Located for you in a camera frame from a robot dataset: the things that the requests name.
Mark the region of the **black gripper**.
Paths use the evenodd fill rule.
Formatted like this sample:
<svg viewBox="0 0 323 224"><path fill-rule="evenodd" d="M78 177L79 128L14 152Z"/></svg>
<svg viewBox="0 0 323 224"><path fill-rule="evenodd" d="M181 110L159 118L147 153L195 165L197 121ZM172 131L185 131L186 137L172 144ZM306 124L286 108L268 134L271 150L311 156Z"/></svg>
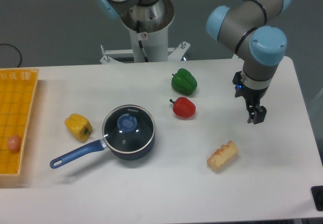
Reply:
<svg viewBox="0 0 323 224"><path fill-rule="evenodd" d="M263 89L253 89L248 87L246 83L243 83L242 71L235 73L232 82L235 85L235 97L242 96L246 101L248 111L247 122L249 124L262 123L265 119L267 110L264 106L260 106L260 99L265 95L267 87Z"/></svg>

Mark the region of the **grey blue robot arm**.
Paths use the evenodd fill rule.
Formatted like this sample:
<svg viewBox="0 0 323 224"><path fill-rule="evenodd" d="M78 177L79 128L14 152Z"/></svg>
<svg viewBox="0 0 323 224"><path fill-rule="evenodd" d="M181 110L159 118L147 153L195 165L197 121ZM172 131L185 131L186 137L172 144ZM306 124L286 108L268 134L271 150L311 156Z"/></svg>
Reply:
<svg viewBox="0 0 323 224"><path fill-rule="evenodd" d="M267 23L291 0L242 0L230 9L217 7L206 22L207 33L232 50L244 62L233 78L235 96L245 99L248 122L262 123L266 108L260 104L285 55L287 38ZM136 62L166 62L168 27L175 16L170 0L96 0L109 18L120 18L129 31Z"/></svg>

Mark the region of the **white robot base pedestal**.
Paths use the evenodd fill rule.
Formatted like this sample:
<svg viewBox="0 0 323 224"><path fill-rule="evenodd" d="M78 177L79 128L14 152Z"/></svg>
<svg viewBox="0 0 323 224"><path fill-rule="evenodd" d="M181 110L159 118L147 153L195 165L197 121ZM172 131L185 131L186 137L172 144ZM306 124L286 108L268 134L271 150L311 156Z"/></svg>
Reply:
<svg viewBox="0 0 323 224"><path fill-rule="evenodd" d="M175 16L170 0L158 0L154 5L134 5L120 15L128 29L132 48L129 50L104 50L101 48L102 64L120 63L121 59L132 58L134 62L178 62L185 59L190 43L180 42L169 47L168 29Z"/></svg>

